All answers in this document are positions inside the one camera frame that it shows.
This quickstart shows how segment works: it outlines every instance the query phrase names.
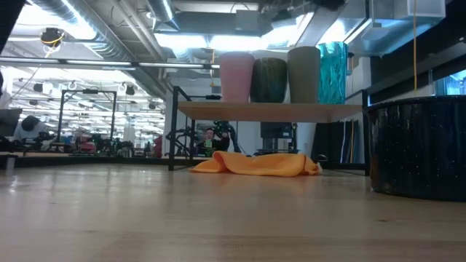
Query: ductwork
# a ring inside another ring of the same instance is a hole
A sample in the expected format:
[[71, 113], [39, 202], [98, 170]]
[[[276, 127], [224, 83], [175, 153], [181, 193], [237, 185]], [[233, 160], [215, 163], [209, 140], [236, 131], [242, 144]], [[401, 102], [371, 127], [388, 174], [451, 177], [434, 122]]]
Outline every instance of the ductwork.
[[157, 21], [166, 23], [176, 30], [180, 29], [175, 19], [173, 19], [175, 17], [175, 8], [171, 0], [147, 0], [147, 4]]
[[[61, 18], [70, 28], [95, 32], [93, 40], [99, 44], [88, 44], [91, 50], [105, 60], [133, 61], [135, 56], [128, 51], [117, 36], [102, 21], [95, 11], [84, 0], [30, 0], [51, 15]], [[165, 88], [152, 77], [146, 69], [137, 68], [126, 71], [141, 87], [153, 96], [165, 99]]]

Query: person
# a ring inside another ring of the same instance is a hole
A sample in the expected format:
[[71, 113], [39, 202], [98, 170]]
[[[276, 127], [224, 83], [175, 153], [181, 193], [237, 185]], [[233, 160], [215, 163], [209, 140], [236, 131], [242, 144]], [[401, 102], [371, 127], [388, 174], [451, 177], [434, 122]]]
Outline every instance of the person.
[[37, 117], [27, 116], [22, 122], [17, 124], [13, 139], [18, 141], [22, 141], [26, 138], [34, 139], [39, 136], [40, 132], [46, 132], [47, 128], [47, 125], [41, 122]]
[[204, 141], [197, 144], [197, 154], [212, 156], [214, 151], [228, 151], [230, 137], [227, 132], [222, 132], [221, 139], [215, 139], [213, 128], [207, 128], [204, 132]]

